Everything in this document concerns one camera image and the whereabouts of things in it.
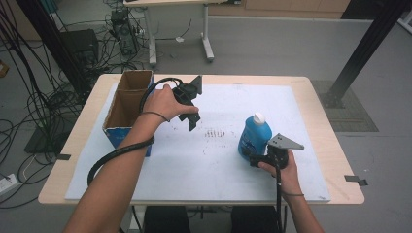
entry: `hand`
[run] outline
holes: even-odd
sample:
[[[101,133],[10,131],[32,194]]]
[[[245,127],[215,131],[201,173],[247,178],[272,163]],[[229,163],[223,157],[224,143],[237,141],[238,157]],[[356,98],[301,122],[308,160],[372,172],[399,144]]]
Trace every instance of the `hand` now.
[[[282,195],[284,199],[289,202],[288,194],[301,194],[302,190],[300,189],[299,178],[297,176],[297,166],[294,161],[294,155],[291,150],[288,150],[288,166],[281,170],[282,178]],[[267,163],[260,162],[258,167],[269,172],[273,177],[276,176],[276,169]]]
[[[195,114],[199,109],[195,106],[178,103],[173,95],[170,85],[165,84],[163,89],[156,89],[147,99],[143,112],[155,112],[168,120],[180,114]]]

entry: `black tape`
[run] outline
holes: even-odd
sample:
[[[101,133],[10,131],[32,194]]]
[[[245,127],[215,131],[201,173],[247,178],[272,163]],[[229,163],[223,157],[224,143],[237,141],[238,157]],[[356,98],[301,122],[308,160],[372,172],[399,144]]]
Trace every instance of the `black tape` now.
[[[57,160],[69,160],[72,155],[61,153],[57,156]]]
[[[367,186],[368,185],[368,183],[365,179],[361,180],[358,176],[345,175],[345,180],[346,180],[346,182],[356,182],[360,186]]]

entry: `power strip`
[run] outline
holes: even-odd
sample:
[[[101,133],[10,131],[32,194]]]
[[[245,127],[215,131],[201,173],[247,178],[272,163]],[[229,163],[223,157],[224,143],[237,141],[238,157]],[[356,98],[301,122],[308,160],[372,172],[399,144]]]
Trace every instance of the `power strip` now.
[[[0,196],[5,194],[6,192],[12,190],[13,188],[17,187],[20,183],[16,180],[15,174],[11,174],[8,176],[9,179],[3,178],[0,181]]]

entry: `blue bottle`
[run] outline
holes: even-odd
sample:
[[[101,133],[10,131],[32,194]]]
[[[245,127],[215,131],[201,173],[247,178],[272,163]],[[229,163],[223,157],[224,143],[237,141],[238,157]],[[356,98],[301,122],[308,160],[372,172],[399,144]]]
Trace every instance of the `blue bottle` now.
[[[264,155],[272,130],[261,113],[246,119],[245,129],[239,140],[239,153],[249,160],[249,155]]]

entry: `white paper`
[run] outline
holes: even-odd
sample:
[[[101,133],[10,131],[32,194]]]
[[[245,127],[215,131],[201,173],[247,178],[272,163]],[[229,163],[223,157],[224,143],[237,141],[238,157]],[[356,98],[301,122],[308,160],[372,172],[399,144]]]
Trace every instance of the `white paper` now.
[[[66,199],[82,197],[88,171],[114,149],[102,125],[115,90],[114,86],[79,157]],[[144,161],[132,200],[257,204],[276,201],[275,179],[251,167],[237,151],[245,120],[255,112],[264,114],[273,136],[281,133],[305,147],[293,151],[305,198],[330,200],[290,87],[203,85],[203,94],[193,103],[200,109],[201,117],[195,129],[189,132],[188,121],[176,117],[156,131],[152,155]]]

